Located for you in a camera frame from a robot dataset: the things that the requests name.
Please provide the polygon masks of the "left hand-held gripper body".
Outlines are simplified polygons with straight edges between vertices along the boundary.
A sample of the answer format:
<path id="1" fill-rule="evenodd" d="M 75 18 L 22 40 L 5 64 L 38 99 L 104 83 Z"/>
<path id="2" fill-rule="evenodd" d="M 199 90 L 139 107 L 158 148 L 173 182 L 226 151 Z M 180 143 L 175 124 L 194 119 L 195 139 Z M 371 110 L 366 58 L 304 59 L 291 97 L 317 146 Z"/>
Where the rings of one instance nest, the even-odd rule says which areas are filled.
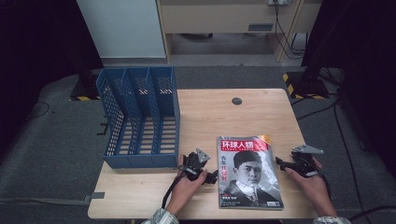
<path id="1" fill-rule="evenodd" d="M 188 157 L 183 156 L 182 170 L 186 177 L 190 181 L 196 180 L 209 159 L 210 156 L 200 148 L 196 148 L 196 151 L 191 152 Z"/>

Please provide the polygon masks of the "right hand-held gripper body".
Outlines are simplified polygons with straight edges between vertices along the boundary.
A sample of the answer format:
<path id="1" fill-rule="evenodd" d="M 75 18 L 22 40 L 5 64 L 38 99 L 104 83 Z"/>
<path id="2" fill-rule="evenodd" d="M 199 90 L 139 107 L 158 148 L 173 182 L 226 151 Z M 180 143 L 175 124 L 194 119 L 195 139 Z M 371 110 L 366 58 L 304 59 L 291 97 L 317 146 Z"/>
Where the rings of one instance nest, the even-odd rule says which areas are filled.
<path id="1" fill-rule="evenodd" d="M 287 168 L 290 168 L 304 178 L 318 175 L 319 168 L 313 160 L 313 155 L 323 153 L 324 151 L 322 149 L 311 147 L 309 145 L 294 147 L 291 152 L 293 162 L 282 161 L 281 170 L 285 171 Z"/>

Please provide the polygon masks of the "portrait cover magazine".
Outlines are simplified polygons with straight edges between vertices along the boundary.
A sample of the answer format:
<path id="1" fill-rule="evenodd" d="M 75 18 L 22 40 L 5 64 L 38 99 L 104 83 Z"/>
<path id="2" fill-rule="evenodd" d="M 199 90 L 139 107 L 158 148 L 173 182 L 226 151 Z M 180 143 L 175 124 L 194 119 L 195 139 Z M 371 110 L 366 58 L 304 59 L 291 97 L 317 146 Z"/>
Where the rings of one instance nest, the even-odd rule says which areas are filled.
<path id="1" fill-rule="evenodd" d="M 267 134 L 220 136 L 217 148 L 220 208 L 284 208 Z"/>

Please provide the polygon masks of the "blue plastic file rack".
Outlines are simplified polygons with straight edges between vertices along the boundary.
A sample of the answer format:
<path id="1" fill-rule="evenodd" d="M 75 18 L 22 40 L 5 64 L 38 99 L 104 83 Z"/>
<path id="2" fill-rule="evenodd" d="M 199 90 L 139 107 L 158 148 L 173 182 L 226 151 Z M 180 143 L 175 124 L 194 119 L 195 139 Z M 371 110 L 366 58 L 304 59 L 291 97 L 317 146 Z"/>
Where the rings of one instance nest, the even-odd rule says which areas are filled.
<path id="1" fill-rule="evenodd" d="M 113 169 L 177 166 L 180 111 L 172 67 L 106 68 L 96 80 Z"/>

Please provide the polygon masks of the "person's right hand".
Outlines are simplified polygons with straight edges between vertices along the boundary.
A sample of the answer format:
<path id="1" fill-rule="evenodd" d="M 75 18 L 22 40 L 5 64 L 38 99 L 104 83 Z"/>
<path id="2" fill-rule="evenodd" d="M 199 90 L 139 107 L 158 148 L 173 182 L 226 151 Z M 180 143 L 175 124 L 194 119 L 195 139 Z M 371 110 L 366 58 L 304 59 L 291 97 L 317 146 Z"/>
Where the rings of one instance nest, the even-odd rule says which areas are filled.
<path id="1" fill-rule="evenodd" d="M 314 206 L 318 215 L 321 212 L 336 213 L 329 197 L 326 183 L 320 176 L 314 175 L 309 178 L 304 178 L 291 169 L 288 169 L 286 173 L 301 188 L 304 195 Z"/>

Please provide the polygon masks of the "person's left hand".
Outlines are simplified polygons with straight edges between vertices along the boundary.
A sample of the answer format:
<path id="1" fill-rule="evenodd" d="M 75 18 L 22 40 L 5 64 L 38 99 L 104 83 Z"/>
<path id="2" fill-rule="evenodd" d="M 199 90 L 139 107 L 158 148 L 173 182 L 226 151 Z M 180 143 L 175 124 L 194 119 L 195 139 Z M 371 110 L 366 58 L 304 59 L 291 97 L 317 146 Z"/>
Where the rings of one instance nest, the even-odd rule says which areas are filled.
<path id="1" fill-rule="evenodd" d="M 183 176 L 181 171 L 177 172 L 177 176 L 180 177 L 180 179 L 174 186 L 171 199 L 165 207 L 165 209 L 175 217 L 179 216 L 195 192 L 205 183 L 207 170 L 202 171 L 199 177 L 194 181 L 190 181 L 186 176 Z"/>

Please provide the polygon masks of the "black stand base striped edge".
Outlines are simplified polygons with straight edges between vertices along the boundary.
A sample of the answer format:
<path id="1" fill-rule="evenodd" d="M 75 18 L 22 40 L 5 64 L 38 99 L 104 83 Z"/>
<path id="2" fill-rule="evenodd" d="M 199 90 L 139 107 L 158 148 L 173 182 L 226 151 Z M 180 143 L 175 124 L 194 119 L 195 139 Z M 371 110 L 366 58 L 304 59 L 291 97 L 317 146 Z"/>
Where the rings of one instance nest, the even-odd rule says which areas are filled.
<path id="1" fill-rule="evenodd" d="M 88 76 L 78 75 L 78 82 L 71 91 L 70 101 L 91 101 L 99 100 L 100 96 L 96 88 L 97 74 L 90 74 Z"/>
<path id="2" fill-rule="evenodd" d="M 327 99 L 329 92 L 321 79 L 305 80 L 304 72 L 282 75 L 292 99 Z"/>

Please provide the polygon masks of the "grey floor tape strip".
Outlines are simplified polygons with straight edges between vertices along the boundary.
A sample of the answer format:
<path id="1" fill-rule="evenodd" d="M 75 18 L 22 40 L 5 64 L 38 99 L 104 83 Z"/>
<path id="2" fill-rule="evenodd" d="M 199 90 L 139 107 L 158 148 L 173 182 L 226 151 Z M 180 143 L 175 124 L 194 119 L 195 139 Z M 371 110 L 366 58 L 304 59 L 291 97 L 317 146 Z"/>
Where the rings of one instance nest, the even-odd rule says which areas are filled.
<path id="1" fill-rule="evenodd" d="M 104 199 L 103 192 L 94 192 L 91 195 L 85 195 L 82 200 L 66 200 L 51 198 L 4 198 L 0 199 L 0 204 L 50 204 L 50 205 L 72 205 L 86 206 L 93 199 Z"/>

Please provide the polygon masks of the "black curtain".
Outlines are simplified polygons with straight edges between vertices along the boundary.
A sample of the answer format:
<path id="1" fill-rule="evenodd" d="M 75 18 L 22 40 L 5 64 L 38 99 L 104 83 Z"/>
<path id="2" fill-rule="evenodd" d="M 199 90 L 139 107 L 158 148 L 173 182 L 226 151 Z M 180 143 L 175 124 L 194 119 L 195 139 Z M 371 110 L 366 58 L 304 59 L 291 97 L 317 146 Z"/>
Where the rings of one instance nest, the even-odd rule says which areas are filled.
<path id="1" fill-rule="evenodd" d="M 77 0 L 0 0 L 0 159 L 44 86 L 102 66 Z"/>
<path id="2" fill-rule="evenodd" d="M 322 0 L 302 65 L 343 70 L 363 148 L 396 178 L 396 0 Z"/>

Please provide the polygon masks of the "beige wooden desk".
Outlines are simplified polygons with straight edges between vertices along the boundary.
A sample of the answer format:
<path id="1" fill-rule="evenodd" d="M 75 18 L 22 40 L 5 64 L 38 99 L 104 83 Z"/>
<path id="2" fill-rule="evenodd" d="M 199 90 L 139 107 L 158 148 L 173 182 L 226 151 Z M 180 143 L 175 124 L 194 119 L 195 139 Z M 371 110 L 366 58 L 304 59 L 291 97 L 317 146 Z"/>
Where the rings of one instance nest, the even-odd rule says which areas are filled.
<path id="1" fill-rule="evenodd" d="M 279 7 L 268 0 L 156 0 L 166 54 L 176 34 L 263 33 L 278 62 L 293 35 L 312 31 L 322 1 L 291 0 Z"/>

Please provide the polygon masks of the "white cabinet panel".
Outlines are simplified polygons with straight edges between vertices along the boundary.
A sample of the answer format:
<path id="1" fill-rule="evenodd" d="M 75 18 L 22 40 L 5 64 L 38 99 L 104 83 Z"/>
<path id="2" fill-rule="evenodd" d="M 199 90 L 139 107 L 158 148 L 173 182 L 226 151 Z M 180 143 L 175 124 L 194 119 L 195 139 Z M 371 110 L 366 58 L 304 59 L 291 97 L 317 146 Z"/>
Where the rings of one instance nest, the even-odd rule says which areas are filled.
<path id="1" fill-rule="evenodd" d="M 77 0 L 102 59 L 164 58 L 156 0 Z"/>

